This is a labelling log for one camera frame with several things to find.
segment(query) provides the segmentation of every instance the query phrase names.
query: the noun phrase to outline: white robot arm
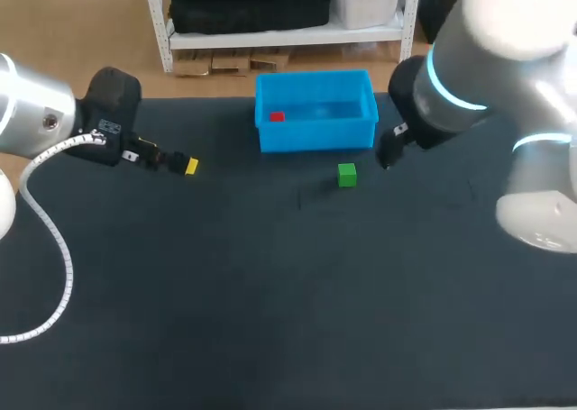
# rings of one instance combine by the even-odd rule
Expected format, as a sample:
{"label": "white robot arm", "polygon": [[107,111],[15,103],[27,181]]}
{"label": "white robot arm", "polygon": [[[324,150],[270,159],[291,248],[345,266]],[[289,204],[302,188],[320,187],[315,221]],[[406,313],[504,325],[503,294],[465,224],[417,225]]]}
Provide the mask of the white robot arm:
{"label": "white robot arm", "polygon": [[576,25],[577,0],[459,0],[426,58],[393,74],[405,123],[381,139],[382,165],[405,144],[431,149],[503,115],[519,141],[500,225],[538,248],[577,253]]}

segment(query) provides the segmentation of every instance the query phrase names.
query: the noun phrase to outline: blue bin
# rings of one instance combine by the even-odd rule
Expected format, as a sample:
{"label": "blue bin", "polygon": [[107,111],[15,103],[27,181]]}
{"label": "blue bin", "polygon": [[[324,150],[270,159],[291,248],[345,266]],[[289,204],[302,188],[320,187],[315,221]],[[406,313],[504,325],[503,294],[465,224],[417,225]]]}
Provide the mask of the blue bin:
{"label": "blue bin", "polygon": [[[285,121],[271,122],[278,112]],[[262,152],[369,149],[379,112],[366,70],[266,74],[255,119]]]}

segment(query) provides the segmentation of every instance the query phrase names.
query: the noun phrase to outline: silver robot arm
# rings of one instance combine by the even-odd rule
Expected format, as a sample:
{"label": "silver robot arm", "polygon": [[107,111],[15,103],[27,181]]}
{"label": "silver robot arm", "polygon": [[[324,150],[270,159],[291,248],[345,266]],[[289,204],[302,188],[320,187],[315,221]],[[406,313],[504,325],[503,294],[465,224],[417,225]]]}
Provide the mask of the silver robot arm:
{"label": "silver robot arm", "polygon": [[[0,152],[35,158],[70,137],[76,111],[68,85],[0,54]],[[0,169],[0,239],[15,213],[13,188]]]}
{"label": "silver robot arm", "polygon": [[[500,225],[538,248],[577,253],[576,25],[577,0],[459,0],[426,58],[393,75],[406,123],[381,147],[430,149],[505,116],[519,140]],[[398,157],[382,158],[386,167]]]}
{"label": "silver robot arm", "polygon": [[[0,54],[0,153],[34,159],[33,167],[36,161],[40,165],[66,150],[110,167],[124,159],[146,169],[165,167],[182,176],[194,174],[195,159],[164,152],[133,131],[141,94],[136,78],[104,68],[92,79],[87,95],[76,99],[65,83]],[[13,189],[0,170],[0,239],[10,229],[14,214]]]}

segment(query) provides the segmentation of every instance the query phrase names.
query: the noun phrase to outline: dark table surface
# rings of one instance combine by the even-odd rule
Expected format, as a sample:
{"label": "dark table surface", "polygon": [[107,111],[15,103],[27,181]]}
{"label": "dark table surface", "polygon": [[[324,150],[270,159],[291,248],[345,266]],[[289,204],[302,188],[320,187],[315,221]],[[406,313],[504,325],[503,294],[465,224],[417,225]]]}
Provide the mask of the dark table surface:
{"label": "dark table surface", "polygon": [[[398,123],[379,96],[380,130]],[[0,347],[0,408],[436,409],[577,404],[577,260],[509,238],[513,129],[393,170],[371,150],[264,156],[251,99],[149,100],[137,128],[196,176],[59,156],[31,191],[75,261],[62,319]],[[336,187],[355,162],[359,186]],[[56,245],[19,201],[0,334],[60,300]]]}

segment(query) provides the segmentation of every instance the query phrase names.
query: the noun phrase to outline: metal shelf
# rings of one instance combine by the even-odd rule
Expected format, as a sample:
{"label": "metal shelf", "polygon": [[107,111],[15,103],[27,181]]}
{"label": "metal shelf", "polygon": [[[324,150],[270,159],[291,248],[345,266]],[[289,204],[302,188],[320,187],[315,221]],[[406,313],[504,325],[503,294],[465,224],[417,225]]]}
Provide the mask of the metal shelf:
{"label": "metal shelf", "polygon": [[289,45],[401,41],[400,61],[402,61],[411,56],[418,7],[418,0],[404,0],[404,12],[399,8],[390,24],[369,29],[347,30],[341,25],[338,18],[333,16],[327,25],[301,30],[204,35],[175,33],[172,21],[164,22],[162,0],[148,0],[148,2],[165,72],[172,72],[173,50],[213,48],[282,47]]}
{"label": "metal shelf", "polygon": [[219,34],[173,33],[169,21],[167,32],[170,36],[170,47],[173,50],[196,50],[205,48],[245,48],[245,47],[283,47],[289,45],[319,45],[328,43],[400,41],[403,34],[403,13],[398,11],[395,19],[386,26],[370,29],[347,30],[338,18],[320,27],[284,32],[261,32]]}

